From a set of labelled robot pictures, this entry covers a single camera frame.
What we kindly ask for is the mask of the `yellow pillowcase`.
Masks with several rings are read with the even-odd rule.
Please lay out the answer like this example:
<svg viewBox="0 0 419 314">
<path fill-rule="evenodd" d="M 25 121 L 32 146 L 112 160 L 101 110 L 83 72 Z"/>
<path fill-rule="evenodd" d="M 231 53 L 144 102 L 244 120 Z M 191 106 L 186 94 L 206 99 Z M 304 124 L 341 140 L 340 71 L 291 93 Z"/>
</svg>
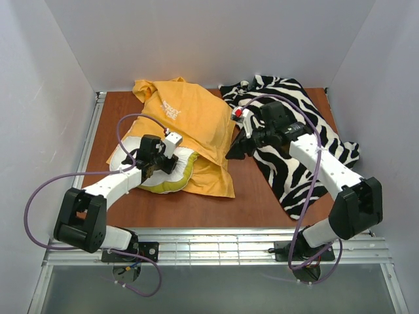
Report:
<svg viewBox="0 0 419 314">
<path fill-rule="evenodd" d="M 180 134 L 182 147 L 195 152 L 191 178 L 184 191 L 234 198 L 232 177 L 225 158 L 235 123 L 231 108 L 219 97 L 181 77 L 168 81 L 138 80 L 133 94 L 144 104 L 129 136 L 161 136 L 162 128 Z"/>
</svg>

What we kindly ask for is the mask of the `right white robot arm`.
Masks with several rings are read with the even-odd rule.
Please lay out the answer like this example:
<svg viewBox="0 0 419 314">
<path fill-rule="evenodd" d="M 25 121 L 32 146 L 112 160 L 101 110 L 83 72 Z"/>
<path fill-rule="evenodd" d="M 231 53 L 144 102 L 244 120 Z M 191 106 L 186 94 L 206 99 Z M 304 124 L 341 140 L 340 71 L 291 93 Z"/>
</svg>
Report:
<svg viewBox="0 0 419 314">
<path fill-rule="evenodd" d="M 325 251 L 336 240 L 348 240 L 380 224 L 383 220 L 382 185 L 371 177 L 366 179 L 346 167 L 321 145 L 314 128 L 303 122 L 291 122 L 281 102 L 261 107 L 262 126 L 251 125 L 249 109 L 233 108 L 231 119 L 241 130 L 226 158 L 242 160 L 258 148 L 279 145 L 297 159 L 326 187 L 334 204 L 329 216 L 298 232 L 296 240 L 274 249 L 280 256 L 304 260 Z"/>
</svg>

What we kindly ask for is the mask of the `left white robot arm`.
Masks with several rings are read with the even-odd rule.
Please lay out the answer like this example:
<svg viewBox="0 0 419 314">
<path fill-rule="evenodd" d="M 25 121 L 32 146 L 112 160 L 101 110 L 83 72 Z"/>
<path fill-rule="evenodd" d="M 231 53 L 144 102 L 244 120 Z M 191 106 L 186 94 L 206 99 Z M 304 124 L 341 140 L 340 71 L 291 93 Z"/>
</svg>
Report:
<svg viewBox="0 0 419 314">
<path fill-rule="evenodd" d="M 155 135 L 141 138 L 133 158 L 126 157 L 119 169 L 80 190 L 70 188 L 64 195 L 54 227 L 54 239 L 88 253 L 99 249 L 125 251 L 133 233 L 107 224 L 107 210 L 131 189 L 142 185 L 152 174 L 175 169 L 174 154 L 183 138 L 170 132 L 161 139 Z"/>
</svg>

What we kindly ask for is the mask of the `white pillow yellow edge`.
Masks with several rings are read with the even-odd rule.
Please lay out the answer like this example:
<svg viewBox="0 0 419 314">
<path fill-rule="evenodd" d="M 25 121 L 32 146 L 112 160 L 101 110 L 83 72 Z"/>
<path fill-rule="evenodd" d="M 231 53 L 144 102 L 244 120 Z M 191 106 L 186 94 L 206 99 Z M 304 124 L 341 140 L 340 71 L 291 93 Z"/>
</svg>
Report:
<svg viewBox="0 0 419 314">
<path fill-rule="evenodd" d="M 141 137 L 128 136 L 122 140 L 122 144 L 133 154 L 132 151 L 139 148 L 141 139 Z M 170 174 L 162 170 L 154 171 L 151 178 L 147 179 L 138 188 L 155 194 L 167 194 L 184 189 L 192 177 L 193 167 L 198 158 L 198 153 L 190 148 L 177 147 L 174 150 L 174 156 L 178 157 L 178 161 Z M 109 170 L 117 170 L 126 157 L 127 153 L 118 144 L 107 162 L 109 164 Z"/>
</svg>

